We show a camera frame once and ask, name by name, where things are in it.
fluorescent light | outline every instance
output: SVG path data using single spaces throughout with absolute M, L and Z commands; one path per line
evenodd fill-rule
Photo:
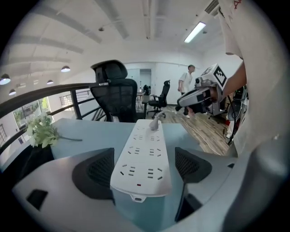
M 62 70 L 60 70 L 62 73 L 66 73 L 69 72 L 71 69 L 69 68 L 69 66 L 63 66 Z
M 11 81 L 11 80 L 10 80 L 9 75 L 5 73 L 5 74 L 3 74 L 3 75 L 1 76 L 1 78 L 0 78 L 0 85 L 6 85 L 6 84 L 8 84 L 10 81 Z
M 199 22 L 197 26 L 192 30 L 189 36 L 185 39 L 185 43 L 189 43 L 193 38 L 206 26 L 205 23 Z
M 14 95 L 16 93 L 15 89 L 11 89 L 9 92 L 9 96 Z

electrical outlet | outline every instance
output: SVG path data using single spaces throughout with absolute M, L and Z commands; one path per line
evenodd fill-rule
M 138 120 L 115 165 L 111 186 L 135 202 L 162 197 L 172 189 L 162 124 L 151 130 L 152 120 Z

black office chair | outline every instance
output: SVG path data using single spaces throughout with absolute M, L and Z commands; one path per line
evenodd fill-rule
M 109 60 L 91 68 L 96 72 L 96 83 L 90 85 L 90 90 L 107 121 L 136 122 L 143 117 L 135 108 L 137 83 L 125 79 L 128 72 L 120 61 Z
M 152 116 L 152 118 L 154 118 L 156 114 L 162 111 L 161 110 L 162 107 L 167 106 L 166 97 L 167 97 L 169 89 L 170 89 L 170 80 L 164 82 L 164 86 L 163 86 L 162 93 L 160 96 L 152 95 L 154 97 L 154 101 L 149 101 L 148 104 L 149 106 L 154 106 L 154 110 L 147 112 L 147 114 L 150 112 L 154 112 L 154 115 Z

white flowers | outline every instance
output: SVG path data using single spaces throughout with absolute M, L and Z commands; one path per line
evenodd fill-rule
M 52 117 L 45 112 L 40 116 L 30 120 L 26 124 L 26 132 L 30 137 L 30 144 L 38 146 L 42 144 L 42 148 L 48 144 L 55 145 L 58 141 L 58 130 L 51 124 Z

white shirt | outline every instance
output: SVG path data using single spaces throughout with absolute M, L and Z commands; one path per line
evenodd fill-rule
M 235 137 L 238 155 L 290 131 L 287 48 L 267 16 L 251 1 L 219 0 L 227 54 L 243 58 L 249 105 Z
M 190 74 L 189 72 L 185 72 L 179 80 L 183 81 L 181 83 L 180 92 L 188 92 L 190 83 L 192 81 L 192 73 Z

